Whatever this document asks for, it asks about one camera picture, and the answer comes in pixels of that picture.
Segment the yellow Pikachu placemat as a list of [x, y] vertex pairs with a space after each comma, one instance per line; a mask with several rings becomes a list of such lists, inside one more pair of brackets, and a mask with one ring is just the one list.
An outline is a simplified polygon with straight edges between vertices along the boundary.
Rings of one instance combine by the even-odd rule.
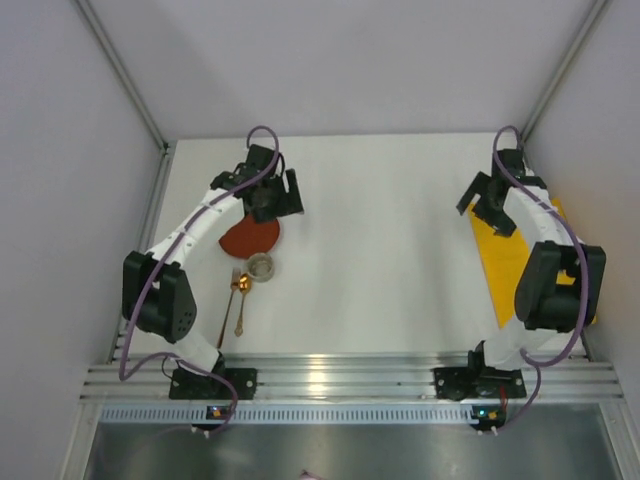
[[516, 224], [512, 236], [495, 235], [470, 214], [498, 328], [571, 332], [583, 275], [563, 212], [551, 200], [533, 200], [519, 190], [508, 193], [504, 212]]

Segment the red round plate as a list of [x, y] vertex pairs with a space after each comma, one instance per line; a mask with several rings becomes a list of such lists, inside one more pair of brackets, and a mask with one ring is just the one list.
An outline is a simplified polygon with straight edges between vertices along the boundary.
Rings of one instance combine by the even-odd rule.
[[280, 236], [280, 223], [272, 220], [257, 223], [250, 215], [234, 225], [219, 240], [222, 250], [231, 257], [248, 259], [254, 254], [269, 253]]

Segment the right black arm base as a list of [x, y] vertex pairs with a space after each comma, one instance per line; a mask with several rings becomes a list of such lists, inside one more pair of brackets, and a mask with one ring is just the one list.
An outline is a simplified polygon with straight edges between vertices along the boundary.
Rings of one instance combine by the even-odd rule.
[[527, 396], [522, 372], [470, 367], [440, 367], [433, 370], [436, 397], [462, 401], [466, 399], [522, 399]]

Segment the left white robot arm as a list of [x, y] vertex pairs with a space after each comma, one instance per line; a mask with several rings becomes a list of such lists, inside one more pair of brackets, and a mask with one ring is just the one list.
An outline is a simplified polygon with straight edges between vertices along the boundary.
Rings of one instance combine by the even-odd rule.
[[137, 370], [127, 365], [137, 331], [162, 340], [160, 356], [190, 372], [209, 376], [221, 364], [220, 350], [196, 327], [198, 307], [188, 270], [247, 216], [266, 223], [303, 213], [296, 173], [280, 168], [282, 157], [277, 146], [249, 145], [245, 161], [218, 174], [193, 211], [166, 238], [146, 252], [126, 256], [121, 310], [127, 333], [121, 380]]

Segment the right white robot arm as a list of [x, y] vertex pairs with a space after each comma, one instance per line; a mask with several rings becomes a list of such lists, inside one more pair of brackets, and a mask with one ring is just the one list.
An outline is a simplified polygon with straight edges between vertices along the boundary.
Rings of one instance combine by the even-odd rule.
[[569, 231], [521, 149], [498, 150], [456, 208], [470, 219], [498, 323], [479, 346], [487, 366], [516, 370], [593, 321], [606, 254]]

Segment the small clear glass cup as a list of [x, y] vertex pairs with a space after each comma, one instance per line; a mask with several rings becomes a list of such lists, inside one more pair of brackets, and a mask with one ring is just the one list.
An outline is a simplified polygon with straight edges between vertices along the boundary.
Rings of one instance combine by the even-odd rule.
[[271, 280], [275, 274], [275, 263], [268, 253], [256, 253], [246, 260], [247, 274], [257, 283]]

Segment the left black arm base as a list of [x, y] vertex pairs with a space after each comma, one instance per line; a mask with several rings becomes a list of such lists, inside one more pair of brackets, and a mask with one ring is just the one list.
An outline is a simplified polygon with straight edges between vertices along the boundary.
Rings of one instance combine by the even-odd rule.
[[[228, 368], [223, 378], [234, 387], [239, 400], [252, 400], [257, 390], [258, 371], [254, 368]], [[168, 396], [171, 400], [231, 400], [231, 390], [218, 380], [176, 368]]]

